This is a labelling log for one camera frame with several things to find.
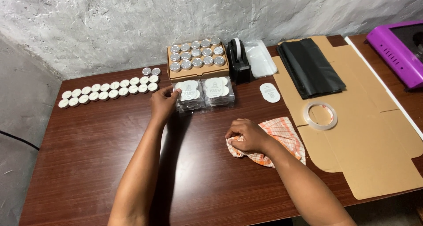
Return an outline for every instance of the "hand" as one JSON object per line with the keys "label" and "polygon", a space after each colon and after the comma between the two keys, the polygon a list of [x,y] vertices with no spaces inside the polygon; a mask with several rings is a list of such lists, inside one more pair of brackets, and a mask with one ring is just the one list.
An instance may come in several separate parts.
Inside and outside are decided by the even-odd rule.
{"label": "hand", "polygon": [[246,118],[238,118],[232,121],[225,138],[235,137],[236,135],[242,135],[244,141],[232,139],[229,144],[241,151],[258,151],[266,154],[269,143],[276,141],[260,126]]}
{"label": "hand", "polygon": [[181,89],[174,92],[172,90],[173,87],[168,86],[151,95],[151,121],[156,121],[162,126],[167,123],[170,115],[175,111],[176,100],[182,92]]}

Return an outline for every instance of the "cleaning rag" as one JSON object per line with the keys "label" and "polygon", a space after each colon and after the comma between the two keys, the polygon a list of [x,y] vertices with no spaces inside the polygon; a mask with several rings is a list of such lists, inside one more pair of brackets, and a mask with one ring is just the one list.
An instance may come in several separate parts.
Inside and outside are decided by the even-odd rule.
{"label": "cleaning rag", "polygon": [[[270,121],[262,122],[259,124],[259,126],[264,131],[266,131],[267,134],[278,140],[278,142],[280,142],[282,146],[284,146],[295,158],[305,164],[304,145],[302,144],[287,117],[275,118]],[[270,158],[262,153],[245,153],[236,149],[228,143],[228,141],[231,139],[243,141],[243,137],[240,135],[226,139],[226,145],[228,145],[229,152],[232,154],[232,156],[247,156],[257,164],[267,167],[275,167]]]}

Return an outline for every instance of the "kraft cardboard box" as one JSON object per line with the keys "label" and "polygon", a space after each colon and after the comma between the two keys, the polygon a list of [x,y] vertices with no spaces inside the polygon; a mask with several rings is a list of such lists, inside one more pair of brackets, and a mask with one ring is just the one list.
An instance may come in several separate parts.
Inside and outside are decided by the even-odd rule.
{"label": "kraft cardboard box", "polygon": [[[423,142],[373,73],[350,45],[332,47],[325,36],[311,37],[346,84],[346,91],[301,99],[280,57],[274,75],[313,163],[326,172],[343,172],[357,199],[423,187],[411,158],[423,154]],[[316,130],[304,120],[308,102],[330,104],[337,125]],[[327,121],[323,108],[312,108],[316,123]]]}
{"label": "kraft cardboard box", "polygon": [[187,81],[187,80],[197,80],[197,79],[207,79],[213,77],[225,77],[229,76],[229,65],[228,65],[228,58],[226,57],[226,49],[223,43],[220,43],[220,46],[223,48],[223,55],[222,57],[225,59],[225,64],[222,66],[202,66],[200,68],[191,68],[191,70],[184,71],[180,70],[177,73],[171,72],[169,69],[169,65],[173,62],[171,61],[171,47],[167,47],[167,74],[169,75],[169,79],[172,83]]}

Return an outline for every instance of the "packaged tealight set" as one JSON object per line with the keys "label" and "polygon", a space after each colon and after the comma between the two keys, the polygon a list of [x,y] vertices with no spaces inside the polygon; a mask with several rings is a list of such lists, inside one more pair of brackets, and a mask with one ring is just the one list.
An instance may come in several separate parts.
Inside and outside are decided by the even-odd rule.
{"label": "packaged tealight set", "polygon": [[235,104],[235,94],[229,77],[215,77],[201,80],[207,109],[217,106],[232,107]]}
{"label": "packaged tealight set", "polygon": [[182,93],[179,95],[179,99],[176,102],[176,108],[180,113],[187,110],[204,109],[206,107],[200,80],[177,82],[172,84],[172,86],[174,90],[182,90]]}

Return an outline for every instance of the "textured concrete wall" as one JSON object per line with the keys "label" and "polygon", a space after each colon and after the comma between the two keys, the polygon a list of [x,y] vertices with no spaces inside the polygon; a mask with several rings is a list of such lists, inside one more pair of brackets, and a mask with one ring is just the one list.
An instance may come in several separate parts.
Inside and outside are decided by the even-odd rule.
{"label": "textured concrete wall", "polygon": [[[0,130],[40,146],[61,81],[0,36]],[[0,225],[17,226],[38,151],[0,134]]]}
{"label": "textured concrete wall", "polygon": [[0,31],[64,78],[165,63],[173,43],[351,34],[423,18],[422,0],[0,0]]}

